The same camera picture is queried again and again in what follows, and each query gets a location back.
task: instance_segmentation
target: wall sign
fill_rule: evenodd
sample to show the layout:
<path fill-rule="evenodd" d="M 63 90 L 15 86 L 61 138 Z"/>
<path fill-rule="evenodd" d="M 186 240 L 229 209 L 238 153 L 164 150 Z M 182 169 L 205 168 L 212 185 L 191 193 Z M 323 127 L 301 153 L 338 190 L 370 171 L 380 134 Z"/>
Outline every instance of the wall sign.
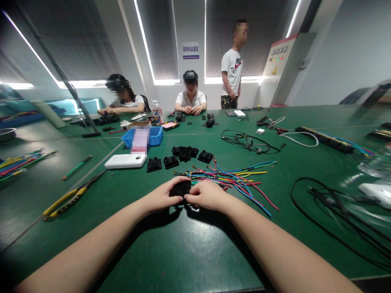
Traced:
<path fill-rule="evenodd" d="M 182 43 L 183 59 L 199 59 L 200 47 L 198 42 L 183 42 Z"/>

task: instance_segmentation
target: person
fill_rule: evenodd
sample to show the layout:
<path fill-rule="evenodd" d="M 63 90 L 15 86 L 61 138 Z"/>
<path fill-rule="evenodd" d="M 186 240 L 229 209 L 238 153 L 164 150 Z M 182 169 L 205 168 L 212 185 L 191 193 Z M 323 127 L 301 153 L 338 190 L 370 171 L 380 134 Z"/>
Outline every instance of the person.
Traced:
<path fill-rule="evenodd" d="M 221 74 L 223 78 L 223 89 L 221 92 L 222 109 L 237 109 L 237 99 L 240 97 L 243 71 L 240 49 L 247 41 L 247 31 L 247 20 L 237 20 L 233 28 L 233 46 L 224 54 L 221 60 Z"/>
<path fill-rule="evenodd" d="M 124 207 L 18 284 L 16 292 L 88 291 L 141 219 L 183 201 L 169 192 L 189 180 L 177 176 Z M 185 199 L 226 215 L 278 292 L 361 292 L 310 248 L 216 183 L 197 183 Z"/>
<path fill-rule="evenodd" d="M 105 112 L 109 115 L 144 112 L 145 103 L 143 97 L 134 94 L 130 87 L 130 82 L 121 74 L 110 75 L 106 81 L 106 87 L 114 91 L 119 100 L 114 101 L 106 108 L 99 109 L 99 115 L 103 116 Z"/>
<path fill-rule="evenodd" d="M 198 75 L 188 70 L 183 75 L 186 90 L 180 92 L 175 101 L 175 111 L 188 115 L 199 115 L 207 108 L 206 95 L 198 90 Z"/>

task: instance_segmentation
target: blue plastic bin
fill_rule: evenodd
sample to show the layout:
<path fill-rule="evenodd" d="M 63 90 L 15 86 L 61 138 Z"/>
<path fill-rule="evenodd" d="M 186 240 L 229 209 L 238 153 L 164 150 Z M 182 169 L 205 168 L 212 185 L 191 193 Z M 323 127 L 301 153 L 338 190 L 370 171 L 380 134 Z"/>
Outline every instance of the blue plastic bin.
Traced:
<path fill-rule="evenodd" d="M 129 129 L 127 133 L 125 133 L 121 140 L 125 143 L 128 148 L 132 148 L 132 140 L 134 137 L 134 129 Z M 151 127 L 151 131 L 149 132 L 149 146 L 158 146 L 162 143 L 163 140 L 163 127 Z"/>

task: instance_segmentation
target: green table surface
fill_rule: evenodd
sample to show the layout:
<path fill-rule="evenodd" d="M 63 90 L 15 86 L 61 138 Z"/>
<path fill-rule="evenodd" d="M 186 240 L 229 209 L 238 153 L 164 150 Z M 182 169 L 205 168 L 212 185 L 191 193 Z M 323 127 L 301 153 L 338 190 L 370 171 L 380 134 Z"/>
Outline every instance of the green table surface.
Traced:
<path fill-rule="evenodd" d="M 383 140 L 366 136 L 381 123 L 391 121 L 391 108 L 377 106 L 362 109 L 355 105 L 271 108 L 248 111 L 249 121 L 228 117 L 223 110 L 214 113 L 217 126 L 205 128 L 200 116 L 187 117 L 179 128 L 164 132 L 160 146 L 152 147 L 149 157 L 163 159 L 172 147 L 192 146 L 216 157 L 224 171 L 245 168 L 276 160 L 263 168 L 264 175 L 253 179 L 262 182 L 262 191 L 280 208 L 275 210 L 258 192 L 253 195 L 272 214 L 271 220 L 297 237 L 351 279 L 385 276 L 379 269 L 358 257 L 302 215 L 290 200 L 296 179 L 309 176 L 335 189 L 358 194 L 358 185 L 376 179 L 359 172 L 358 154 L 343 154 L 320 144 L 305 148 L 266 130 L 261 138 L 275 147 L 286 143 L 276 154 L 257 155 L 220 139 L 226 129 L 257 136 L 256 121 L 264 116 L 286 117 L 279 127 L 293 130 L 298 126 L 313 128 L 331 136 L 379 150 Z M 53 222 L 43 222 L 42 212 L 68 190 L 104 170 L 104 163 L 114 154 L 128 153 L 120 137 L 124 133 L 83 139 L 80 126 L 54 129 L 46 121 L 21 126 L 18 138 L 0 144 L 2 159 L 29 153 L 39 148 L 57 150 L 56 156 L 28 168 L 28 171 L 0 183 L 0 237 L 2 258 L 14 274 L 15 284 L 22 281 L 56 254 L 64 250 L 115 212 L 141 198 L 183 172 L 206 168 L 196 159 L 178 167 L 147 173 L 147 164 L 138 169 L 108 170 L 84 197 L 67 213 Z M 304 143 L 311 140 L 296 136 Z M 93 158 L 67 181 L 61 177 L 86 156 Z M 306 211 L 332 231 L 343 235 L 335 221 L 323 213 L 306 193 L 308 184 L 300 184 L 295 196 Z M 236 190 L 229 193 L 264 214 Z M 376 212 L 385 213 L 376 207 Z M 363 252 L 369 249 L 352 240 Z M 263 271 L 228 219 L 216 212 L 192 212 L 175 209 L 144 219 L 110 263 L 94 290 L 99 292 L 217 292 L 263 288 L 268 283 Z"/>

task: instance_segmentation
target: plastic water bottle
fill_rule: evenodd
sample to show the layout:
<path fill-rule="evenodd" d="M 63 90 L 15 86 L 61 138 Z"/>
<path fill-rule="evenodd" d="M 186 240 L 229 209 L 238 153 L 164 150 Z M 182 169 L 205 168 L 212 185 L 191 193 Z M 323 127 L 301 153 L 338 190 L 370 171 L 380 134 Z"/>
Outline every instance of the plastic water bottle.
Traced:
<path fill-rule="evenodd" d="M 152 101 L 152 111 L 155 116 L 155 122 L 158 124 L 163 124 L 164 123 L 163 111 L 158 101 Z"/>
<path fill-rule="evenodd" d="M 361 172 L 377 178 L 391 175 L 391 143 L 387 144 L 370 159 L 362 162 L 358 168 Z"/>

